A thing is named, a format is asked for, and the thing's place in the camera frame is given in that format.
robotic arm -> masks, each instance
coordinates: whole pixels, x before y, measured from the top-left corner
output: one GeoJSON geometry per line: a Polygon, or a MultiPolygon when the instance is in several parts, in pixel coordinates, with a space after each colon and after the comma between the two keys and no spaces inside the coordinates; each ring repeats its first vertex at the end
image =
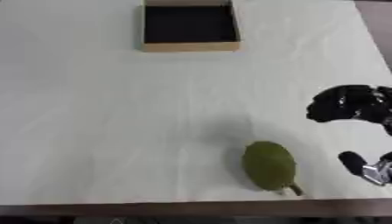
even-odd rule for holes
{"type": "Polygon", "coordinates": [[[359,176],[377,186],[392,183],[392,152],[389,152],[375,164],[368,164],[365,159],[352,151],[339,154],[340,162],[355,176],[359,176]]]}

table edge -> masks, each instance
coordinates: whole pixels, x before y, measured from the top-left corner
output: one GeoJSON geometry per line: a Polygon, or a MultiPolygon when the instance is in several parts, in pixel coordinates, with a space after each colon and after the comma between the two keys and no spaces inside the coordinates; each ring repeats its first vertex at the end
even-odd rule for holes
{"type": "Polygon", "coordinates": [[[61,216],[390,216],[392,199],[305,199],[0,206],[0,215],[61,216]]]}

white surface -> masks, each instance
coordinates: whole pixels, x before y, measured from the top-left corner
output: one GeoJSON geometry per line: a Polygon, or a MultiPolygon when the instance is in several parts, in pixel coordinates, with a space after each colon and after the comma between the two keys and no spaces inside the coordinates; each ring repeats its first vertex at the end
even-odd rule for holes
{"type": "Polygon", "coordinates": [[[339,163],[392,137],[305,119],[341,84],[392,84],[354,4],[237,1],[239,52],[143,53],[131,0],[0,3],[0,203],[300,200],[259,192],[243,147],[272,140],[307,199],[391,197],[339,163]]]}

